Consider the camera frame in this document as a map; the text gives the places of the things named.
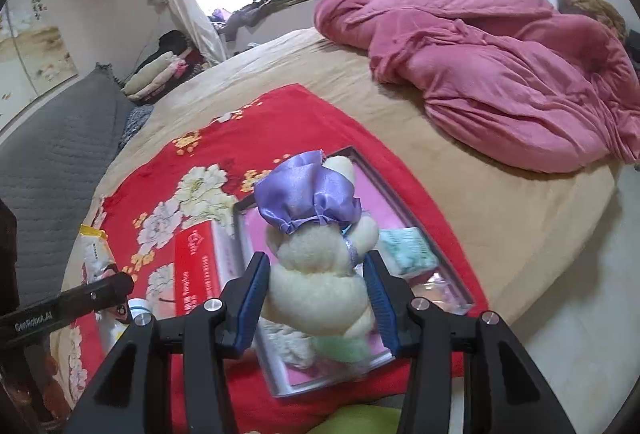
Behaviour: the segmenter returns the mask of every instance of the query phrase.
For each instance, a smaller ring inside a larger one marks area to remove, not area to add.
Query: gray headboard
[[[133,108],[98,66],[0,144],[0,199],[18,220],[20,304],[60,291],[78,228]]]

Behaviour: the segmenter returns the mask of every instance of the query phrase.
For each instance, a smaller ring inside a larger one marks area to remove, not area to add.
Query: purple ribbon
[[[254,185],[258,211],[282,233],[293,233],[309,221],[357,223],[362,208],[353,183],[322,166],[322,150],[293,156]]]

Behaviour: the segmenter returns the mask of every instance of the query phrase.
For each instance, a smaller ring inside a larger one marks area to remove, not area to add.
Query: floor
[[[618,193],[584,251],[513,326],[577,434],[602,434],[640,375],[640,173]],[[450,434],[462,432],[462,379]]]

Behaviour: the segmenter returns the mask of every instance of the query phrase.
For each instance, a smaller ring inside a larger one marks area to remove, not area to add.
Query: yellow and white package
[[[80,226],[79,239],[88,283],[96,282],[118,272],[118,267],[107,242],[107,234],[103,230],[83,224]],[[98,324],[102,350],[106,354],[127,329],[130,322],[129,308],[123,304],[104,309],[95,314],[95,319]]]

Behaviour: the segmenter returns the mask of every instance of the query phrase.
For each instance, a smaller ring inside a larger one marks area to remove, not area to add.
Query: red and white box
[[[176,315],[186,315],[220,296],[238,276],[232,239],[216,221],[203,221],[175,236],[174,293]]]

